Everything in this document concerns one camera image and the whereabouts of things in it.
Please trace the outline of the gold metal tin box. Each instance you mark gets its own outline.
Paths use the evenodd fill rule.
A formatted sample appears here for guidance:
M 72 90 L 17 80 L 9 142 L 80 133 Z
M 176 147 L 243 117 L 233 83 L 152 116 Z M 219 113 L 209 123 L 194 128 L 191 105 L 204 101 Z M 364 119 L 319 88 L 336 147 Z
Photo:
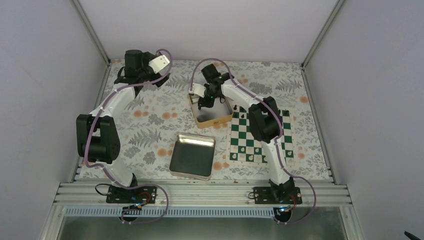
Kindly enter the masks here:
M 225 98 L 215 98 L 214 105 L 211 108 L 198 108 L 198 96 L 188 95 L 191 112 L 199 129 L 205 129 L 231 121 L 233 117 L 233 108 Z

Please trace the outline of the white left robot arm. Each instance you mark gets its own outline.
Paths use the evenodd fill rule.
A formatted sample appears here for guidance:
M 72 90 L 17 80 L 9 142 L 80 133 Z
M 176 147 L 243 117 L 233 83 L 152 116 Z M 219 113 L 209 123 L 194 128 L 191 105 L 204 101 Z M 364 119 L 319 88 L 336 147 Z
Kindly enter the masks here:
M 140 190 L 135 175 L 118 160 L 121 142 L 115 119 L 144 86 L 161 87 L 169 79 L 172 65 L 172 54 L 166 49 L 156 53 L 127 50 L 124 66 L 107 97 L 90 113 L 80 114 L 76 119 L 77 152 L 85 166 L 102 170 L 128 203 L 139 197 Z

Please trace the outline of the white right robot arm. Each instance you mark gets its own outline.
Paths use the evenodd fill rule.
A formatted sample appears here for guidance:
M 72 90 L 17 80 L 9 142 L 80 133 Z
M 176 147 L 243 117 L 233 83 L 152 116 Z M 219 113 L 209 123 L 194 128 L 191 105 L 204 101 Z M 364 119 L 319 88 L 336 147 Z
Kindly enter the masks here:
M 247 111 L 250 133 L 254 140 L 261 143 L 268 163 L 271 198 L 278 204 L 284 203 L 295 184 L 285 168 L 281 143 L 284 128 L 275 99 L 253 93 L 239 84 L 229 72 L 218 72 L 213 64 L 205 66 L 201 73 L 206 83 L 203 93 L 199 94 L 198 109 L 212 108 L 215 99 L 227 98 Z

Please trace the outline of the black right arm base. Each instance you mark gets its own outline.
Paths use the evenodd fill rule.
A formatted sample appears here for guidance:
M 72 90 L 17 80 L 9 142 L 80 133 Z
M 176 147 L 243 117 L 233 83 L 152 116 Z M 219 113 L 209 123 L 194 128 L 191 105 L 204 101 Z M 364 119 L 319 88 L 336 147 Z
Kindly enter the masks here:
M 299 187 L 289 187 L 280 190 L 277 189 L 277 187 L 257 186 L 248 194 L 248 198 L 254 200 L 257 205 L 290 205 L 303 203 Z

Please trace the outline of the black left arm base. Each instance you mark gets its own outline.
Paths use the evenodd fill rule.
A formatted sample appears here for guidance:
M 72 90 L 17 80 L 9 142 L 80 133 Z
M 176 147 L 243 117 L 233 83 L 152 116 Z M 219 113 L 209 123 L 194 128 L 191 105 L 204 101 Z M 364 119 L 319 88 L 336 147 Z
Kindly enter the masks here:
M 154 204 L 156 195 L 155 186 L 144 186 L 133 190 L 110 186 L 105 201 L 108 204 Z

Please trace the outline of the green white chess board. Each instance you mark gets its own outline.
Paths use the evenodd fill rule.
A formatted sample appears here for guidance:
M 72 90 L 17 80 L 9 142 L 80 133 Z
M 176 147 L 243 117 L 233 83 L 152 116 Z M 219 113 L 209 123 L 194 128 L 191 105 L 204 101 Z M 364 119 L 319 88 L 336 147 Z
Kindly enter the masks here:
M 259 114 L 250 116 L 251 111 L 237 105 L 237 111 L 233 111 L 230 127 L 228 130 L 227 157 L 230 161 L 240 165 L 252 165 L 265 167 L 268 165 L 264 145 L 273 144 L 273 138 L 279 137 L 281 159 L 288 166 L 295 166 L 295 128 L 292 111 L 287 108 L 280 109 L 280 124 L 282 134 L 273 129 L 277 123 L 271 126 L 265 124 L 275 121 L 271 113 L 262 113 L 263 120 L 256 120 Z

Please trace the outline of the floral patterned table mat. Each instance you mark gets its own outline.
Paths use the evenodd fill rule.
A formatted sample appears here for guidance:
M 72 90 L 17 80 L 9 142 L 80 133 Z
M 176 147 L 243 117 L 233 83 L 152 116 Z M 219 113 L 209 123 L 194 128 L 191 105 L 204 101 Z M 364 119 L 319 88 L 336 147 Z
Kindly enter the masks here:
M 231 72 L 245 88 L 262 97 L 273 97 L 294 118 L 295 166 L 288 170 L 310 181 L 328 180 L 314 117 L 298 63 L 215 62 L 220 72 Z M 204 78 L 195 60 L 173 62 L 170 79 L 161 87 L 145 86 L 115 119 L 121 149 L 118 159 L 140 179 L 171 179 L 169 164 L 177 134 L 216 139 L 212 180 L 266 180 L 267 166 L 242 165 L 227 156 L 229 123 L 200 129 L 188 100 L 190 77 Z

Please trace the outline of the metal tin lid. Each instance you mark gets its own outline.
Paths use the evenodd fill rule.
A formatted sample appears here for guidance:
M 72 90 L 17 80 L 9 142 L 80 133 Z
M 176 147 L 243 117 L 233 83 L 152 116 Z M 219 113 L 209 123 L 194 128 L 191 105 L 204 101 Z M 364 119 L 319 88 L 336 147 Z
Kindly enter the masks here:
M 211 179 L 216 140 L 213 137 L 179 133 L 173 147 L 169 172 L 175 177 L 202 181 Z

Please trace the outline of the front aluminium rail base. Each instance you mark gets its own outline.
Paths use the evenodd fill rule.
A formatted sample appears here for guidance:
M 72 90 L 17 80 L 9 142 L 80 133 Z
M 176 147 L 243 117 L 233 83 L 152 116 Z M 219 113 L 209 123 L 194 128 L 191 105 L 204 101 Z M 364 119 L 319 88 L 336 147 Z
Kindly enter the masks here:
M 75 181 L 61 183 L 53 203 L 55 205 L 106 205 L 106 196 L 95 191 L 98 181 Z M 265 187 L 266 180 L 159 180 L 157 185 L 165 191 L 158 191 L 156 206 L 164 206 L 169 200 L 171 207 L 251 207 L 254 200 L 248 198 L 254 187 Z M 296 182 L 303 200 L 302 206 L 318 207 L 351 206 L 352 199 L 346 185 L 335 185 L 328 181 L 313 181 L 312 186 Z

